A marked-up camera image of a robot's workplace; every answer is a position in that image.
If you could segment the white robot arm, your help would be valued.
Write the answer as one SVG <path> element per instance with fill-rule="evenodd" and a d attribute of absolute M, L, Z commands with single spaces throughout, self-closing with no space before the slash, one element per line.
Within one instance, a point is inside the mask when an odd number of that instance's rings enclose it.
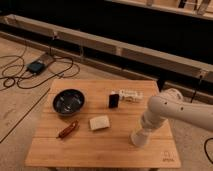
<path fill-rule="evenodd" d="M 173 118 L 213 132 L 213 105 L 187 103 L 177 89 L 167 89 L 149 98 L 141 117 L 144 129 L 158 129 Z"/>

